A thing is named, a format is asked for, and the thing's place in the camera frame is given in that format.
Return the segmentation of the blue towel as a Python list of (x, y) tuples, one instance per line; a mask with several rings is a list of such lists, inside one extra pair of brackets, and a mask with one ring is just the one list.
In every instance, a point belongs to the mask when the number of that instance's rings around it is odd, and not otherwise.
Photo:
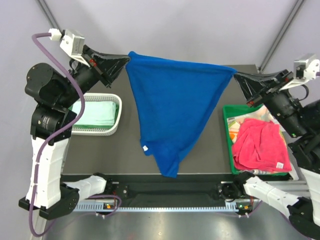
[(223, 65), (129, 53), (125, 69), (135, 100), (140, 145), (160, 173), (178, 175), (236, 70)]

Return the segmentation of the floral patterned towel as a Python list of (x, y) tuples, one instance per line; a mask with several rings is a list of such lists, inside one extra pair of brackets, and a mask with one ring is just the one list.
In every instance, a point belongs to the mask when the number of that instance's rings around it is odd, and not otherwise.
[(281, 132), (285, 132), (285, 129), (282, 127), (282, 125), (274, 116), (272, 116), (270, 111), (264, 105), (262, 105), (258, 110), (240, 116), (236, 116), (234, 118), (234, 120), (239, 124), (242, 124), (245, 119), (256, 119), (265, 122), (273, 122), (274, 124), (279, 125), (279, 129)]

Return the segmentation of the white perforated plastic basket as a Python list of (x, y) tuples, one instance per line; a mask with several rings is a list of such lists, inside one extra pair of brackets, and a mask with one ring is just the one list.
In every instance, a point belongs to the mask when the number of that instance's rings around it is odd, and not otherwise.
[(85, 109), (73, 125), (71, 134), (81, 136), (111, 136), (118, 128), (122, 100), (111, 93), (86, 93)]

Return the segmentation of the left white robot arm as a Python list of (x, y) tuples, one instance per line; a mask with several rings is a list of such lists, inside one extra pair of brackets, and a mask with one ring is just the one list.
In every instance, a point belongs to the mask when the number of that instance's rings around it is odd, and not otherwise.
[(70, 214), (78, 202), (94, 195), (109, 198), (114, 187), (105, 175), (64, 183), (61, 170), (72, 134), (71, 122), (76, 114), (71, 106), (96, 83), (109, 87), (119, 76), (130, 57), (106, 54), (84, 46), (84, 63), (78, 63), (69, 74), (71, 82), (47, 63), (34, 65), (27, 73), (25, 93), (37, 103), (31, 117), (30, 134), (33, 149), (31, 183), (18, 205), (29, 211), (39, 210), (46, 220)]

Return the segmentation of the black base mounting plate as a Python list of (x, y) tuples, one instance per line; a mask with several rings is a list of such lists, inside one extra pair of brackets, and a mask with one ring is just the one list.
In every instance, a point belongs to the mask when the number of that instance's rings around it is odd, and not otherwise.
[(115, 194), (123, 207), (218, 207), (245, 198), (236, 188), (222, 188), (216, 183), (233, 182), (232, 174), (179, 174), (176, 178), (160, 174), (114, 174), (107, 181), (120, 182)]

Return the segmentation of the green plastic bin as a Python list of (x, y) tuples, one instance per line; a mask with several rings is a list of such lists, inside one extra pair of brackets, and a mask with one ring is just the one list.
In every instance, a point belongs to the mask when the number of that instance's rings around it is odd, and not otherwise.
[(276, 163), (276, 167), (264, 167), (258, 164), (258, 166), (253, 166), (253, 163), (250, 162), (249, 166), (246, 166), (242, 163), (238, 163), (234, 159), (234, 154), (233, 154), (233, 145), (229, 133), (228, 133), (228, 126), (227, 126), (227, 118), (231, 117), (237, 117), (241, 116), (244, 114), (252, 113), (256, 110), (258, 110), (260, 106), (257, 107), (249, 107), (247, 105), (236, 105), (236, 104), (229, 104), (229, 105), (224, 105), (222, 107), (222, 116), (223, 116), (223, 122), (224, 122), (224, 127), (225, 127), (225, 133), (226, 133), (226, 142), (227, 142), (227, 148), (228, 148), (228, 154), (229, 154), (229, 162), (230, 162), (230, 167), (231, 167), (231, 172), (233, 174), (239, 174), (245, 171), (248, 171), (254, 175), (274, 175), (274, 176), (284, 176), (294, 170), (294, 167), (291, 162), (289, 163), (283, 163), (282, 161), (278, 161)]

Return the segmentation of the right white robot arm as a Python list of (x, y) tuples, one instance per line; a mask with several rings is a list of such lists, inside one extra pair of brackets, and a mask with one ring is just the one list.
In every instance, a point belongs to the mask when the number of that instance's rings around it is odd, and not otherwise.
[(252, 196), (282, 213), (307, 238), (320, 238), (320, 102), (302, 106), (289, 89), (294, 74), (288, 70), (272, 74), (237, 72), (238, 82), (249, 107), (265, 105), (271, 115), (296, 141), (288, 144), (305, 179), (310, 196), (287, 193), (245, 171), (233, 180), (239, 198)]

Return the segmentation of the aluminium frame rail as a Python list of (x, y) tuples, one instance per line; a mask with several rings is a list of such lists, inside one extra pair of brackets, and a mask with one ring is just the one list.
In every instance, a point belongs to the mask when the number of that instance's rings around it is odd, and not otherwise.
[[(75, 181), (75, 182), (61, 182), (60, 184), (63, 187), (69, 187), (69, 188), (78, 188), (81, 189), (82, 187), (80, 186), (82, 184), (82, 182), (87, 181), (88, 180), (79, 180), (79, 181)], [(119, 186), (123, 184), (123, 182), (118, 182), (118, 181), (107, 181), (107, 183), (105, 184), (105, 192), (107, 191), (112, 191), (112, 192), (116, 192), (116, 188), (119, 188)], [(246, 183), (247, 185), (255, 185), (255, 186), (271, 186), (272, 188), (276, 188), (279, 189), (281, 191), (293, 194), (293, 195), (298, 195), (298, 196), (305, 196), (305, 197), (309, 197), (310, 193), (309, 193), (309, 187), (307, 186), (307, 183), (305, 181), (262, 181), (261, 179), (258, 179), (258, 177), (254, 177), (254, 179), (251, 179), (250, 181), (247, 180)], [(222, 188), (226, 187), (226, 188), (233, 188), (233, 189), (239, 189), (241, 187), (243, 187), (243, 185), (241, 185), (240, 183), (236, 184), (235, 182), (232, 181), (221, 181), (221, 182), (217, 182), (215, 183), (219, 194), (222, 194)]]

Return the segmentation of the pink red towel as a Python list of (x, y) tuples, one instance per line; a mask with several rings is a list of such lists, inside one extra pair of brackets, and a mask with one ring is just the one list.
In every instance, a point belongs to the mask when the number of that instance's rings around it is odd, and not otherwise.
[(246, 118), (240, 125), (232, 158), (238, 170), (288, 173), (292, 170), (280, 126), (272, 121)]

